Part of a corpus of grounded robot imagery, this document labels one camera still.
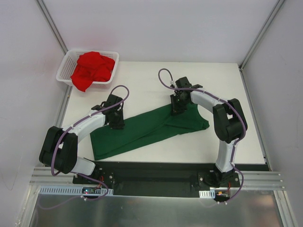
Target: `green cloth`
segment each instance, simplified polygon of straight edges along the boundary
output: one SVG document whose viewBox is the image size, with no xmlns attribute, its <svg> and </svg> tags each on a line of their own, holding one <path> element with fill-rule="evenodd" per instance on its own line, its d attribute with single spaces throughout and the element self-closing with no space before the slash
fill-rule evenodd
<svg viewBox="0 0 303 227">
<path fill-rule="evenodd" d="M 94 130 L 90 139 L 95 160 L 209 127 L 195 104 L 188 104 L 187 111 L 182 114 L 171 116 L 170 113 L 171 105 L 165 105 L 126 119 L 122 130 L 111 129 L 108 125 Z"/>
</svg>

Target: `white backdrop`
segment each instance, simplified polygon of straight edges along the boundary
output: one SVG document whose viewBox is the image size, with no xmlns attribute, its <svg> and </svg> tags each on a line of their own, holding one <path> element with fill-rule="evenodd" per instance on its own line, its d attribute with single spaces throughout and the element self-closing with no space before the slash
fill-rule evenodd
<svg viewBox="0 0 303 227">
<path fill-rule="evenodd" d="M 67 47 L 240 64 L 276 0 L 45 0 Z"/>
<path fill-rule="evenodd" d="M 286 1 L 244 68 L 272 168 L 303 226 L 303 1 Z"/>
<path fill-rule="evenodd" d="M 14 227 L 65 91 L 63 53 L 34 0 L 1 1 L 0 21 L 0 227 Z"/>
</svg>

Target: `red towel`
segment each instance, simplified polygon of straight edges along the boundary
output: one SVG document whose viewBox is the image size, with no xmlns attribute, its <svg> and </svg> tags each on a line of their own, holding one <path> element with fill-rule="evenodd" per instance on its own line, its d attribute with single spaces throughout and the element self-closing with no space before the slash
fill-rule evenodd
<svg viewBox="0 0 303 227">
<path fill-rule="evenodd" d="M 115 61 L 98 52 L 88 52 L 80 55 L 77 64 L 71 81 L 78 90 L 85 92 L 93 81 L 109 81 Z"/>
</svg>

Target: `basket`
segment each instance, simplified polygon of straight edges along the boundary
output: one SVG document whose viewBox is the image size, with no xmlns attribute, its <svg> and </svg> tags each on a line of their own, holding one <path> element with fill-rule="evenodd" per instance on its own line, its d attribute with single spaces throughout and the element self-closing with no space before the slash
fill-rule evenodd
<svg viewBox="0 0 303 227">
<path fill-rule="evenodd" d="M 77 66 L 77 60 L 80 55 L 83 55 L 87 52 L 99 52 L 101 55 L 109 57 L 111 59 L 115 60 L 115 65 L 112 71 L 112 75 L 107 82 L 97 82 L 94 81 L 90 87 L 93 88 L 109 88 L 110 83 L 112 82 L 115 72 L 118 66 L 119 62 L 119 54 L 117 52 L 112 52 L 112 51 L 95 51 L 95 50 L 82 50 L 82 49 L 72 49 L 69 50 L 66 55 L 64 56 L 61 65 L 57 71 L 56 79 L 57 81 L 62 81 L 66 83 L 69 86 L 73 86 L 72 81 L 71 81 L 71 76 L 74 73 L 74 70 Z"/>
</svg>

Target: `robotic arm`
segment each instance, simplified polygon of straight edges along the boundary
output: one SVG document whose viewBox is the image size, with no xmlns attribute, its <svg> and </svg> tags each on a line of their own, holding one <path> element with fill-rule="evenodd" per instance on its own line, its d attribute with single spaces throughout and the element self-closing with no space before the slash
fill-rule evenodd
<svg viewBox="0 0 303 227">
<path fill-rule="evenodd" d="M 172 83 L 170 87 L 175 90 L 175 94 L 170 96 L 172 115 L 186 111 L 188 103 L 198 104 L 214 115 L 214 130 L 220 140 L 219 154 L 214 171 L 205 175 L 203 181 L 208 186 L 220 187 L 222 182 L 228 181 L 234 174 L 235 142 L 242 138 L 243 133 L 247 130 L 240 102 L 235 98 L 228 101 L 220 100 L 205 91 L 201 85 L 191 85 L 187 77 L 178 79 L 176 85 Z"/>
<path fill-rule="evenodd" d="M 94 171 L 97 172 L 98 166 L 94 162 L 78 157 L 78 143 L 95 129 L 107 124 L 112 129 L 123 129 L 125 125 L 123 101 L 125 99 L 110 94 L 106 102 L 94 106 L 87 116 L 74 124 L 63 128 L 51 127 L 45 137 L 39 161 L 51 166 L 55 153 L 53 166 L 64 174 L 73 172 L 92 175 Z"/>
</svg>

